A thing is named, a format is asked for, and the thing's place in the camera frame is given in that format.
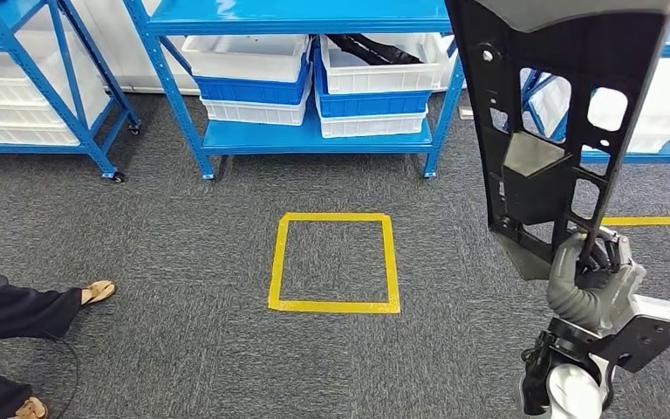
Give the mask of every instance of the yellow tape square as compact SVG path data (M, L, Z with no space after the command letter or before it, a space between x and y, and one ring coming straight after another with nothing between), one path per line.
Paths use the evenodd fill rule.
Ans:
M386 299L377 302L349 301L301 301L281 300L281 281L284 275L284 253L286 237L289 233L289 221L315 222L378 222L381 223L381 235L384 239L384 261L386 266ZM286 312L319 313L399 313L400 290L397 285L397 261L394 255L394 237L392 219L381 213L354 212L287 212L278 222L276 249L273 254L268 307Z

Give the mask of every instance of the stacked bins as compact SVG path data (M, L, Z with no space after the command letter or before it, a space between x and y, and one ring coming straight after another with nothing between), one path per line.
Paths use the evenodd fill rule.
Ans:
M309 35L188 37L191 65L211 120L302 125L311 90Z
M561 79L551 81L536 93L530 104L540 115L549 135L569 110L571 86ZM607 131L617 131L628 107L623 93L597 89L591 97L587 119ZM646 100L633 130L629 153L657 153L670 141L670 58L656 66Z
M430 92L448 63L434 33L364 34L394 45L422 64L368 65L320 36L314 55L316 104L322 136L414 134L422 129Z
M50 81L65 104L75 113L71 88L52 33L20 31L19 41L40 71ZM110 98L104 92L99 73L72 33L66 33L81 101L89 127L106 109ZM79 140L11 57L0 52L0 143L51 146L76 146Z

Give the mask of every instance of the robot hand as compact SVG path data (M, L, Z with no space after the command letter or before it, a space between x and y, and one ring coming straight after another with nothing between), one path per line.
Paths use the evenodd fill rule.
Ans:
M670 346L670 301L634 294L646 271L627 237L602 229L598 238L588 261L578 260L582 233L554 257L546 296L559 318L523 351L527 416L598 419L612 404L615 368L637 372Z

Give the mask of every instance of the white wall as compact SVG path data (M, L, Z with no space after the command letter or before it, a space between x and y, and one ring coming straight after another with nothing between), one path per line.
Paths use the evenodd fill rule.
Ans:
M143 0L148 10L155 10L160 0ZM120 85L128 92L162 93L155 69L142 47L140 37L120 0L73 0L96 45ZM184 37L170 37L181 49ZM196 83L176 60L165 52L169 68L184 94L199 94Z

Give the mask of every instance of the blue plastic bin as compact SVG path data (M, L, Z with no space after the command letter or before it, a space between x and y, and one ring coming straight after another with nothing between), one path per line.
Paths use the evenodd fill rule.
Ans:
M202 92L202 99L206 100L298 105L302 100L309 73L310 61L307 54L302 54L302 68L299 70L299 78L294 83L203 76L194 76L194 80Z
M329 94L325 66L314 52L314 84L319 96L319 110L324 118L339 116L422 113L427 108L427 92L348 93Z

